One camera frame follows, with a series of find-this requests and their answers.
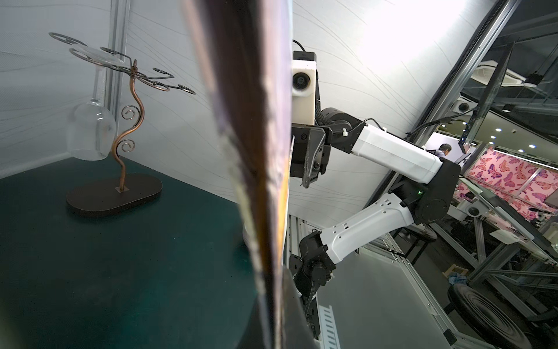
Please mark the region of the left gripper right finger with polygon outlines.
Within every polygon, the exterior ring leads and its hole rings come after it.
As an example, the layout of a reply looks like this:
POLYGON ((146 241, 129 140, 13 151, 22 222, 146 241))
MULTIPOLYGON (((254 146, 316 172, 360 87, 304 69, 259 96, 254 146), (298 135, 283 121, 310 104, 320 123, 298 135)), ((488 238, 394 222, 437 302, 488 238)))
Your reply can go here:
POLYGON ((282 270, 282 348, 316 349, 318 346, 307 325, 298 291, 289 269, 282 270))

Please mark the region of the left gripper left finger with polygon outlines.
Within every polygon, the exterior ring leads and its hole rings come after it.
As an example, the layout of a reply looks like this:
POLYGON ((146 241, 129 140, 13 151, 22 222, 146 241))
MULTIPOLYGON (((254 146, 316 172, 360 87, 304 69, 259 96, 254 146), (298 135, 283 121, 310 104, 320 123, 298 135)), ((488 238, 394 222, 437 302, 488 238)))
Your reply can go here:
POLYGON ((237 349, 264 349, 262 324, 260 316, 260 302, 254 301, 251 314, 244 333, 236 347, 237 349))

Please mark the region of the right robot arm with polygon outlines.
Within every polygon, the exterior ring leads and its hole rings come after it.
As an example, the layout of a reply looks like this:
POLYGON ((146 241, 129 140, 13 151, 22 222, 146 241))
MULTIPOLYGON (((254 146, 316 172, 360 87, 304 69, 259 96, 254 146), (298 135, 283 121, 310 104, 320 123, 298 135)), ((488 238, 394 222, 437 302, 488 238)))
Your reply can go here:
POLYGON ((461 167, 434 151, 399 138, 374 119, 360 120, 335 108, 318 113, 316 121, 295 116, 291 176, 308 188, 326 172, 332 148, 387 168, 391 179, 360 212, 342 222, 314 229, 291 257, 291 271, 302 305, 309 309, 320 287, 351 252, 400 228, 441 220, 449 210, 461 167))

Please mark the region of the floral paper bag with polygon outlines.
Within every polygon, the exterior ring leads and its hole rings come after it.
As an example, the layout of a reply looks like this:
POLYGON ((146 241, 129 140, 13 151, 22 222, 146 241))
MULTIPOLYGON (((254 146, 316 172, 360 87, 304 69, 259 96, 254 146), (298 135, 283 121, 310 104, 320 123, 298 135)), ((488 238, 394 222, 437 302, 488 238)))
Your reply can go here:
POLYGON ((183 1, 247 232, 263 348, 285 346, 282 252, 291 163, 287 1, 183 1))

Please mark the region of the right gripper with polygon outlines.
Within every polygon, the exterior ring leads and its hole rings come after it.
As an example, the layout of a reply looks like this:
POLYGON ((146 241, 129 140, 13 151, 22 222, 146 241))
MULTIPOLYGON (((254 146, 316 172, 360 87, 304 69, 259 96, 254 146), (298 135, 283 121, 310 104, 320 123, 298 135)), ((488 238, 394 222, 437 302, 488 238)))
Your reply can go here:
POLYGON ((302 186, 309 188, 327 169, 331 153, 330 127, 292 124, 294 146, 291 156, 290 177, 302 179, 302 186))

